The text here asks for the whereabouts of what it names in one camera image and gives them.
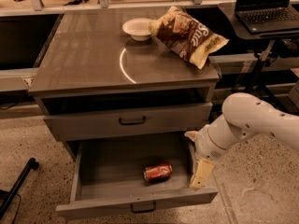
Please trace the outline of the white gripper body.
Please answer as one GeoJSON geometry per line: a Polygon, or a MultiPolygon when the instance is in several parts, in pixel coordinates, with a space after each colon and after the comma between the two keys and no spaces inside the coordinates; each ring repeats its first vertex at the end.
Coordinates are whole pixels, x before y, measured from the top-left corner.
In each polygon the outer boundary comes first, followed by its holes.
{"type": "Polygon", "coordinates": [[[195,158],[208,159],[216,161],[222,158],[227,151],[223,148],[217,147],[211,140],[208,134],[208,125],[205,125],[196,135],[195,141],[195,158]]]}

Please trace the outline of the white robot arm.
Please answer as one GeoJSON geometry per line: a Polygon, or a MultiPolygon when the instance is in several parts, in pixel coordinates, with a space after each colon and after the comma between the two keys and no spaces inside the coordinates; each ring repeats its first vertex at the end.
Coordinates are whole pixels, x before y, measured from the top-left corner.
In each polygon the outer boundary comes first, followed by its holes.
{"type": "Polygon", "coordinates": [[[229,95],[222,103],[222,114],[199,131],[184,134],[193,143],[190,188],[203,187],[216,161],[232,145],[263,133],[299,150],[299,117],[275,109],[267,102],[244,92],[229,95]]]}

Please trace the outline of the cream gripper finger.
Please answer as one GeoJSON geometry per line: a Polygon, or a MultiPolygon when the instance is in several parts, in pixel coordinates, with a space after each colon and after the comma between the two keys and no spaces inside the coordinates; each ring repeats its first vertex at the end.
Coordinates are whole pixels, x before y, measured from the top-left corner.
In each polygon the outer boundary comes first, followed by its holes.
{"type": "Polygon", "coordinates": [[[190,188],[199,190],[205,185],[214,168],[213,162],[208,159],[196,160],[193,163],[190,188]]]}
{"type": "Polygon", "coordinates": [[[187,131],[184,134],[185,137],[189,138],[191,141],[196,142],[197,141],[197,136],[198,132],[197,131],[187,131]]]}

